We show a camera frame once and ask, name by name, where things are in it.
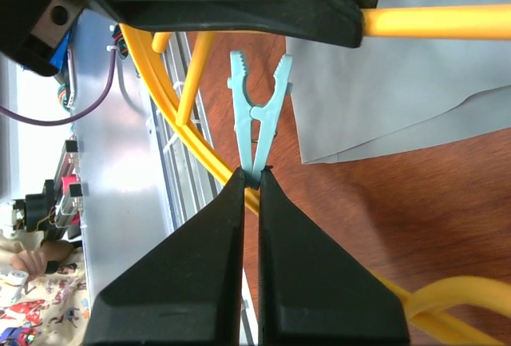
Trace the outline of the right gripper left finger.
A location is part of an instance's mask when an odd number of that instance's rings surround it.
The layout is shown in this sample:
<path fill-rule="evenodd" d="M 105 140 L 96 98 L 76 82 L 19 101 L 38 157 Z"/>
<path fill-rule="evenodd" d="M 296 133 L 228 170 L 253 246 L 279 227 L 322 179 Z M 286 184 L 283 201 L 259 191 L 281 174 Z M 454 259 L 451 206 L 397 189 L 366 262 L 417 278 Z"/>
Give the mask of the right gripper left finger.
<path fill-rule="evenodd" d="M 85 344 L 238 344 L 245 176 L 97 296 Z"/>

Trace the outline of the light blue clothespin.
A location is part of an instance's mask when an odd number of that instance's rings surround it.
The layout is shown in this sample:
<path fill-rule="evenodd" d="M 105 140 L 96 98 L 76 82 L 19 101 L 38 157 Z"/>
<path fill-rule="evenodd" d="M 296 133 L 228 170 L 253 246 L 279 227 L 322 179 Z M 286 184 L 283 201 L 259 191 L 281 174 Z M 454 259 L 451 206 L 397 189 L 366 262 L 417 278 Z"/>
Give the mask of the light blue clothespin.
<path fill-rule="evenodd" d="M 284 54 L 276 66 L 273 78 L 274 91 L 263 105 L 253 102 L 248 94 L 247 80 L 249 66 L 243 51 L 230 53 L 231 76 L 228 88 L 232 91 L 234 127 L 240 157 L 240 166 L 244 171 L 247 186 L 258 189 L 271 146 L 277 133 L 279 116 L 284 98 L 291 93 L 289 82 L 293 57 Z"/>

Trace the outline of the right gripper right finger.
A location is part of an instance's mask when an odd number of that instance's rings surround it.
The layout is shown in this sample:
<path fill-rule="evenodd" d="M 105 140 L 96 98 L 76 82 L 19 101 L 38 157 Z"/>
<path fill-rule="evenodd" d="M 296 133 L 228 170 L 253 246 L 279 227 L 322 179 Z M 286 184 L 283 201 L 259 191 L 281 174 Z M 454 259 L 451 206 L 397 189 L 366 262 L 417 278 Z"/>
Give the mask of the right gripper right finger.
<path fill-rule="evenodd" d="M 397 296 L 262 172 L 259 195 L 262 344 L 409 344 Z"/>

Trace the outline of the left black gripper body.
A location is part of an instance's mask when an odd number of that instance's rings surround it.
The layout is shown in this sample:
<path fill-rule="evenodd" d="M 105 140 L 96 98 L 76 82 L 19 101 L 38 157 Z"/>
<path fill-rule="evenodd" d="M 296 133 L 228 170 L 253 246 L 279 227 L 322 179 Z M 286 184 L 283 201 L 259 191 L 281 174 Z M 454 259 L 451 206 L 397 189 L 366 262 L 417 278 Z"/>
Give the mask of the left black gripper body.
<path fill-rule="evenodd" d="M 1 53 L 27 69 L 52 77 L 51 62 L 84 10 L 115 20 L 100 0 L 1 0 Z"/>

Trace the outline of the grey underwear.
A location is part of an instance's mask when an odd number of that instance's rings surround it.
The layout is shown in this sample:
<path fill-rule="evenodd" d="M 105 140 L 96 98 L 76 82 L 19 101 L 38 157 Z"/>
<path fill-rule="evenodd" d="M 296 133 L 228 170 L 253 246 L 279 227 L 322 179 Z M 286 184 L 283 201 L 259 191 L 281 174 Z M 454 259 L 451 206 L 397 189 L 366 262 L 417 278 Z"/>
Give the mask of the grey underwear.
<path fill-rule="evenodd" d="M 379 157 L 508 128 L 510 44 L 366 38 L 347 49 L 286 40 L 305 164 Z"/>

